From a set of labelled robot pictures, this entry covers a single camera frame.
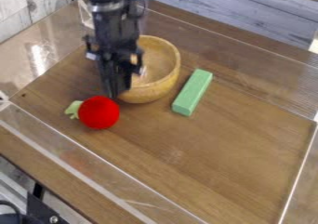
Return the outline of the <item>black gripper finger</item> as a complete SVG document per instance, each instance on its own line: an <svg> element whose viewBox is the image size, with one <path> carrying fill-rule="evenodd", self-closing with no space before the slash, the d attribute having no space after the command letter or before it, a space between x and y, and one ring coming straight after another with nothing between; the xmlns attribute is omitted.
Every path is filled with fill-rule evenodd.
<svg viewBox="0 0 318 224"><path fill-rule="evenodd" d="M118 68L112 61L102 60L98 63L100 80L107 96L115 99L119 94Z"/></svg>
<svg viewBox="0 0 318 224"><path fill-rule="evenodd" d="M132 86L132 75L140 74L142 67L139 64L132 64L131 62L120 62L120 75L122 75L122 87L120 91L124 92L131 89Z"/></svg>

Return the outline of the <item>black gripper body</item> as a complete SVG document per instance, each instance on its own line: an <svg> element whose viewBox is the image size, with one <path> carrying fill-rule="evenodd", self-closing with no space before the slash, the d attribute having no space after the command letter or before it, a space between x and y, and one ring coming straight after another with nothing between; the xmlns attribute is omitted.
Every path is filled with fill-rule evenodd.
<svg viewBox="0 0 318 224"><path fill-rule="evenodd" d="M139 74L143 50L138 45L139 19L136 3L90 3L94 34L86 36L87 54L96 59L103 76Z"/></svg>

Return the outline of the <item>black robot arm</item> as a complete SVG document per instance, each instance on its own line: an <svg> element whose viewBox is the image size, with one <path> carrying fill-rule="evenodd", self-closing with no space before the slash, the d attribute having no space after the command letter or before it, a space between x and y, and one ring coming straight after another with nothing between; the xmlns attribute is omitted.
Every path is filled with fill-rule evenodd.
<svg viewBox="0 0 318 224"><path fill-rule="evenodd" d="M144 51L138 45L136 0L88 0L94 33L86 34L86 58L98 64L102 86L115 99L131 89L132 76L142 73Z"/></svg>

